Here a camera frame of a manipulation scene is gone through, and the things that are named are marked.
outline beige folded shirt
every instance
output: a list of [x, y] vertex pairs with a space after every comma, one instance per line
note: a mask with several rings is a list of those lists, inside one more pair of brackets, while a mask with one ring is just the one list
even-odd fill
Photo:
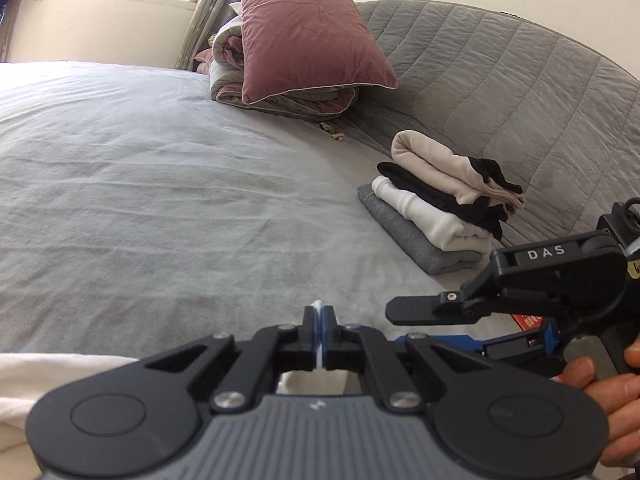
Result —
[[524, 207], [524, 195], [505, 190], [493, 179], [484, 182], [466, 156], [453, 153], [436, 140], [414, 130], [404, 130], [391, 143], [393, 160], [411, 171], [425, 184], [471, 204], [480, 196], [489, 197], [489, 206], [505, 204], [512, 216]]

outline hand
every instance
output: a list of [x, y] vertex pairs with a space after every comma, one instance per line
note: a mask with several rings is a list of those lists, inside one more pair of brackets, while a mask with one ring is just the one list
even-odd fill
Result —
[[[640, 336], [625, 351], [626, 362], [640, 367]], [[640, 450], [640, 376], [625, 374], [593, 382], [595, 364], [589, 357], [571, 361], [562, 374], [562, 382], [580, 388], [594, 399], [609, 419], [609, 444], [600, 462], [621, 466], [624, 459]]]

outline black folded garment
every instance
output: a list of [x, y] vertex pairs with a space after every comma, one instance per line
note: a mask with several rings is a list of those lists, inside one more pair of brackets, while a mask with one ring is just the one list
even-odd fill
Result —
[[393, 162], [380, 162], [378, 171], [398, 189], [411, 191], [441, 211], [453, 213], [465, 222], [486, 229], [496, 240], [502, 238], [500, 221], [506, 222], [507, 213], [501, 205], [489, 206], [489, 197], [481, 196], [472, 204], [459, 204], [453, 195], [425, 184], [413, 173]]
[[512, 193], [522, 194], [522, 187], [518, 184], [512, 184], [507, 182], [507, 179], [502, 174], [500, 164], [491, 158], [474, 158], [472, 156], [467, 157], [471, 167], [482, 176], [484, 183], [489, 182], [492, 178], [494, 182]]

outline gray quilted blanket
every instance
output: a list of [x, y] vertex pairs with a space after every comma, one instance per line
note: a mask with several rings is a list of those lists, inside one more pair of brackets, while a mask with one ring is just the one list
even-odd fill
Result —
[[527, 198], [505, 243], [592, 230], [640, 194], [640, 82], [611, 60], [510, 14], [422, 0], [359, 8], [399, 89], [364, 89], [344, 123], [384, 153], [412, 128], [498, 160]]

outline folded clothes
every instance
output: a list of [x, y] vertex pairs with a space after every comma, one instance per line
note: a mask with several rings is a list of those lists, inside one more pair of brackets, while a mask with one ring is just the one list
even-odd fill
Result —
[[380, 200], [373, 193], [371, 184], [358, 188], [358, 198], [400, 248], [427, 274], [470, 269], [482, 260], [482, 254], [475, 251], [443, 251], [435, 247], [413, 222]]
[[465, 222], [486, 229], [497, 240], [502, 238], [500, 221], [507, 221], [507, 213], [501, 205], [489, 206], [489, 197], [481, 196], [472, 204], [459, 204], [453, 195], [425, 184], [413, 173], [395, 163], [380, 162], [378, 171], [391, 180], [398, 189], [411, 191], [434, 207], [453, 213]]
[[455, 155], [420, 132], [404, 130], [396, 134], [391, 157], [421, 181], [453, 195], [459, 204], [472, 204], [486, 196], [489, 206], [504, 205], [509, 216], [524, 207], [522, 188], [505, 180], [497, 162]]
[[376, 196], [396, 209], [424, 233], [433, 245], [443, 251], [491, 250], [491, 233], [477, 225], [462, 221], [452, 213], [435, 208], [415, 193], [398, 189], [386, 176], [377, 177], [371, 184]]

